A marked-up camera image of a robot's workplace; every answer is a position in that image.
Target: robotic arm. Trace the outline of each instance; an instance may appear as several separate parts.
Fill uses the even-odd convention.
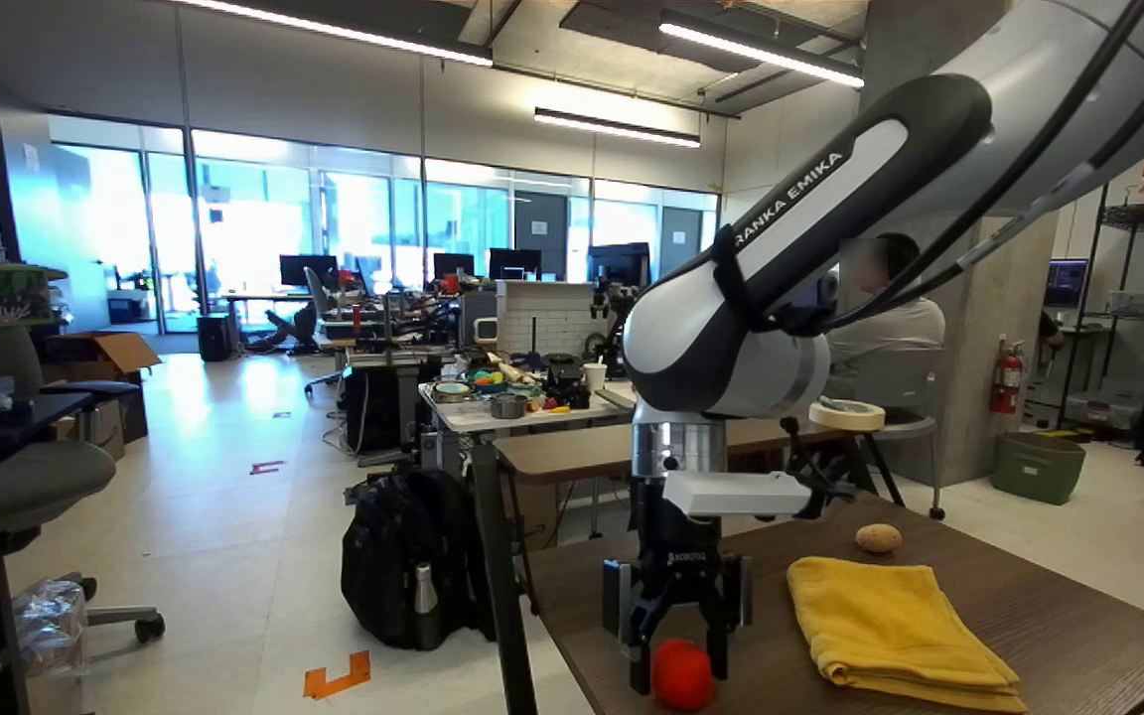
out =
[[[1141,156],[1144,0],[1013,0],[994,32],[877,99],[724,225],[706,255],[638,294],[622,322],[622,359],[645,398],[632,446],[638,560],[602,578],[617,605],[602,614],[632,647],[638,690],[653,630],[683,598],[698,605],[710,668],[727,675],[727,634],[748,594],[710,520],[735,507],[683,514],[675,503],[693,500],[675,492],[706,487],[715,503],[749,514],[798,514],[810,500],[798,482],[727,475],[724,417],[814,400],[830,373],[828,329],[956,277]],[[1008,222],[956,255],[985,216]],[[814,310],[814,286],[843,255],[886,232],[912,234],[922,259],[863,306],[828,291]]]

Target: tile floor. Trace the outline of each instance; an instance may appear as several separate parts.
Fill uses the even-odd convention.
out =
[[[327,715],[327,712],[505,712],[494,642],[458,630],[434,655],[368,642],[338,594],[340,487],[363,467],[340,450],[328,398],[301,380],[311,359],[207,364],[172,353],[148,373],[152,437],[127,446],[107,492],[85,500],[11,556],[11,582],[85,566],[98,605],[155,605],[168,641],[123,651],[127,630],[90,630],[87,668],[37,679],[42,715]],[[906,483],[910,507],[931,492]],[[989,545],[1069,572],[1144,606],[1144,467],[1128,450],[1087,446],[1069,503],[1006,496],[964,482],[941,496],[945,520]],[[550,630],[527,618],[542,712],[587,712]],[[367,647],[375,679],[335,699],[301,699],[301,670],[344,668]]]

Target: ceiling light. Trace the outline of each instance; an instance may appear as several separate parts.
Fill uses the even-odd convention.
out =
[[[552,106],[535,106],[532,114],[535,124],[559,124],[559,127],[595,131],[595,135],[622,135],[622,139],[666,144],[666,147],[698,147],[698,135],[689,135],[689,131],[617,124],[617,120],[572,114],[572,110],[552,110]]]
[[[490,54],[449,50],[449,47],[434,47],[434,42],[409,42],[409,38],[352,32],[352,29],[319,22],[319,21],[301,21],[301,14],[277,14],[277,10],[262,10],[262,6],[246,6],[246,5],[224,5],[224,0],[180,0],[180,5],[226,10],[226,14],[246,14],[246,21],[262,21],[262,22],[282,22],[282,29],[298,29],[298,32],[338,34],[338,38],[352,38],[352,42],[379,42],[379,47],[399,47],[399,50],[494,66]]]
[[[730,54],[748,54],[748,61],[759,61],[759,63],[792,66],[792,70],[804,70],[804,74],[814,74],[814,81],[863,86],[863,74],[853,74],[853,70],[828,66],[828,63],[798,61],[798,54],[784,54],[784,50],[765,50],[765,47],[740,42],[740,38],[727,38],[727,34],[710,34],[710,32],[698,32],[698,29],[689,29],[689,22],[658,22],[658,32],[662,34],[678,34],[689,42],[702,42],[702,47],[720,47],[720,50],[730,50]]]

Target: fire extinguisher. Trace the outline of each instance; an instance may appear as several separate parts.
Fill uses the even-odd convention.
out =
[[[1020,398],[1020,349],[1013,340],[996,344],[989,414],[1018,414]]]

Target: yellow cloth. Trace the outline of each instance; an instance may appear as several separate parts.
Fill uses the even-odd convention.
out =
[[[935,566],[804,556],[788,586],[810,658],[834,688],[1025,712],[1013,668],[960,625]]]

